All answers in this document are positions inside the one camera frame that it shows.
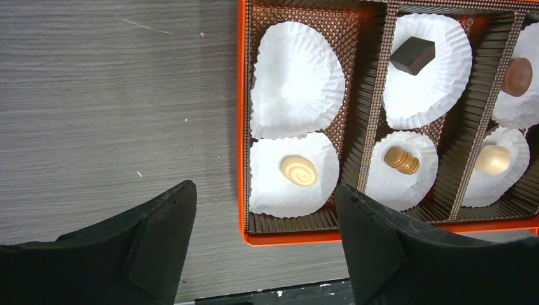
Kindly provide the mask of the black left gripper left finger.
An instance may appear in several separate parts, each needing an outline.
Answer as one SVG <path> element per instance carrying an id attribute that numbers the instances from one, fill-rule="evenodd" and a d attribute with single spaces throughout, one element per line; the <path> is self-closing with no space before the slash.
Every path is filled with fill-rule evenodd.
<path id="1" fill-rule="evenodd" d="M 2 304 L 173 304 L 196 215 L 191 180 L 55 241 L 1 246 Z"/>

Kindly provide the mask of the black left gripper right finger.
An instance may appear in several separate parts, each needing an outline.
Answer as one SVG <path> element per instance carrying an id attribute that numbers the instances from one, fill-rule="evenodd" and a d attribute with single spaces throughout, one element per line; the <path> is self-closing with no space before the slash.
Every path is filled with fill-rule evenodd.
<path id="1" fill-rule="evenodd" d="M 537 304 L 538 238 L 497 243 L 450 233 L 355 188 L 335 190 L 356 304 Z"/>

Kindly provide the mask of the caramel ribbed chocolate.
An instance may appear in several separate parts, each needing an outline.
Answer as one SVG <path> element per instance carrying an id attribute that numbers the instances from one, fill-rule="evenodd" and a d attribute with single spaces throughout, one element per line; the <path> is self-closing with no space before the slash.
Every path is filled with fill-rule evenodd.
<path id="1" fill-rule="evenodd" d="M 405 175 L 413 175 L 420 168 L 420 161 L 400 147 L 393 146 L 384 155 L 384 162 Z"/>

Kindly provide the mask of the white swirl chocolate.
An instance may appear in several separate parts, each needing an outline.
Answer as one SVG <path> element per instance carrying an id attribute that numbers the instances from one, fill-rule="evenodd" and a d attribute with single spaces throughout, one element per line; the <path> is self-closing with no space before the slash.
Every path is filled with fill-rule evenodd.
<path id="1" fill-rule="evenodd" d="M 294 185 L 309 187 L 318 180 L 316 166 L 302 156 L 286 156 L 280 162 L 282 175 Z"/>

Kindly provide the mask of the white chocolate piece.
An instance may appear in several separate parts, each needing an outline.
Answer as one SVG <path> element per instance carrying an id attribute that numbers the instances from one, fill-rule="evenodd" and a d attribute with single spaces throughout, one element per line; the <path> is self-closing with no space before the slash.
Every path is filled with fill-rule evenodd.
<path id="1" fill-rule="evenodd" d="M 503 146 L 484 146 L 475 161 L 474 168 L 490 176 L 507 171 L 511 163 L 510 151 Z"/>

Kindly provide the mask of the dark square chocolate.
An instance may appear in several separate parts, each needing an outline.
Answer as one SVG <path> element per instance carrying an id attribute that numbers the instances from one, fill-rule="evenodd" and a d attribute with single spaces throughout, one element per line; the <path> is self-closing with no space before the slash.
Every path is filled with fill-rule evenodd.
<path id="1" fill-rule="evenodd" d="M 390 63 L 402 72 L 417 76 L 435 56 L 434 41 L 410 37 L 391 54 Z"/>

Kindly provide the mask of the round milk chocolate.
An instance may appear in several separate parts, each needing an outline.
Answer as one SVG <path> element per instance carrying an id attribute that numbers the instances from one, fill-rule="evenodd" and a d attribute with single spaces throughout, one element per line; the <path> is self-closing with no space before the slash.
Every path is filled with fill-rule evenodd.
<path id="1" fill-rule="evenodd" d="M 532 79 L 531 62 L 524 57 L 512 58 L 501 84 L 501 90 L 513 97 L 521 97 L 528 91 Z"/>

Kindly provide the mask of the white paper cup front middle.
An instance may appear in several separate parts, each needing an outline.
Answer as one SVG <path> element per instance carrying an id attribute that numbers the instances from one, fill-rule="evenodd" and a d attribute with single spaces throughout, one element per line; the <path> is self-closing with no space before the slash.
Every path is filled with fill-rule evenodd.
<path id="1" fill-rule="evenodd" d="M 384 155 L 393 146 L 419 159 L 420 168 L 415 174 L 402 174 L 384 162 Z M 410 209 L 431 190 L 438 167 L 439 157 L 429 137 L 416 132 L 393 132 L 374 146 L 365 193 L 394 210 Z"/>

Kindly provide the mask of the white paper cup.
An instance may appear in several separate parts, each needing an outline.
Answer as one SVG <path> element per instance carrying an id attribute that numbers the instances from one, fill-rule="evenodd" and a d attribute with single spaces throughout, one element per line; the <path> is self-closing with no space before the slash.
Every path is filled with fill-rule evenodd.
<path id="1" fill-rule="evenodd" d="M 319 31 L 301 22 L 266 29 L 253 77 L 250 132 L 255 139 L 326 129 L 345 99 L 346 78 L 336 52 Z"/>
<path id="2" fill-rule="evenodd" d="M 506 172 L 496 176 L 487 175 L 474 168 L 461 202 L 463 207 L 486 207 L 496 202 L 528 168 L 529 145 L 520 130 L 498 127 L 484 138 L 481 149 L 486 145 L 506 147 L 511 155 L 510 166 Z"/>
<path id="3" fill-rule="evenodd" d="M 280 171 L 286 156 L 302 156 L 317 168 L 318 180 L 309 187 L 289 182 Z M 339 178 L 337 152 L 323 133 L 304 137 L 261 139 L 250 149 L 250 211 L 274 217 L 300 217 L 322 208 Z"/>
<path id="4" fill-rule="evenodd" d="M 384 162 L 384 155 L 393 146 L 419 159 L 420 168 L 415 174 L 402 174 Z M 365 193 L 394 210 L 410 209 L 431 190 L 438 167 L 439 157 L 429 137 L 416 132 L 393 132 L 374 146 Z"/>
<path id="5" fill-rule="evenodd" d="M 383 105 L 390 128 L 410 130 L 447 113 L 462 96 L 472 69 L 472 48 L 459 22 L 437 14 L 412 13 L 395 24 L 391 52 L 409 38 L 434 43 L 435 56 L 416 75 L 388 65 Z"/>
<path id="6" fill-rule="evenodd" d="M 502 126 L 525 129 L 538 124 L 538 23 L 520 31 L 512 54 L 512 58 L 517 57 L 527 58 L 531 62 L 531 85 L 521 97 L 513 97 L 501 90 L 493 110 L 493 119 Z"/>

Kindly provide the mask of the white paper cup front right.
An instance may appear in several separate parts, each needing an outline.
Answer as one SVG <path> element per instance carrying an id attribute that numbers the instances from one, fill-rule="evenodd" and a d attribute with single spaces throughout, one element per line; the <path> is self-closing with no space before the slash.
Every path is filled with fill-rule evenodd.
<path id="1" fill-rule="evenodd" d="M 486 207 L 496 202 L 528 168 L 529 145 L 520 130 L 498 127 L 484 138 L 481 149 L 486 145 L 506 147 L 511 155 L 510 166 L 506 172 L 496 176 L 487 175 L 474 168 L 461 202 L 463 207 Z"/>

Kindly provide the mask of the white paper cup front left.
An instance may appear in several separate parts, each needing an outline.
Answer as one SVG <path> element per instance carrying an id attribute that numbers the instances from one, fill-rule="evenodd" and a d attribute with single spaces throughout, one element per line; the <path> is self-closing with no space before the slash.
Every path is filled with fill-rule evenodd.
<path id="1" fill-rule="evenodd" d="M 309 187 L 289 182 L 280 171 L 286 156 L 302 156 L 317 168 L 318 180 Z M 250 149 L 250 211 L 274 217 L 300 217 L 322 208 L 339 178 L 337 152 L 323 133 L 304 137 L 261 139 Z"/>

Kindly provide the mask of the white paper cup back middle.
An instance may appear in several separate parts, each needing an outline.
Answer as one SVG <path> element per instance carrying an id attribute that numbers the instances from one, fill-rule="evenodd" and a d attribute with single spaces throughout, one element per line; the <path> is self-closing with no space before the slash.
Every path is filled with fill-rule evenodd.
<path id="1" fill-rule="evenodd" d="M 437 14 L 412 13 L 395 24 L 391 52 L 409 38 L 434 43 L 435 56 L 416 75 L 388 65 L 383 105 L 390 128 L 410 130 L 447 113 L 462 96 L 472 69 L 472 48 L 459 22 Z"/>

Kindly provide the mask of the white paper cup back right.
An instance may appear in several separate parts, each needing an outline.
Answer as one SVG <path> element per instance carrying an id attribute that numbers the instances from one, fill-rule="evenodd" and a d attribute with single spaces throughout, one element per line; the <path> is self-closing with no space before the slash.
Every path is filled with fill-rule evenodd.
<path id="1" fill-rule="evenodd" d="M 493 110 L 493 119 L 502 126 L 525 129 L 538 124 L 538 23 L 520 31 L 512 54 L 512 58 L 517 57 L 527 58 L 531 62 L 531 85 L 521 97 L 513 97 L 501 90 Z"/>

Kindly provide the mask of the white paper cup back left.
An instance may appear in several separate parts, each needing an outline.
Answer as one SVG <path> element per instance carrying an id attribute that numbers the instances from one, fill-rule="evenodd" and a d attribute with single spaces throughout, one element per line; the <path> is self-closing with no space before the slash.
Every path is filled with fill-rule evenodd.
<path id="1" fill-rule="evenodd" d="M 255 139 L 326 129 L 345 99 L 346 78 L 336 52 L 319 31 L 301 22 L 266 29 L 253 77 L 250 132 Z"/>

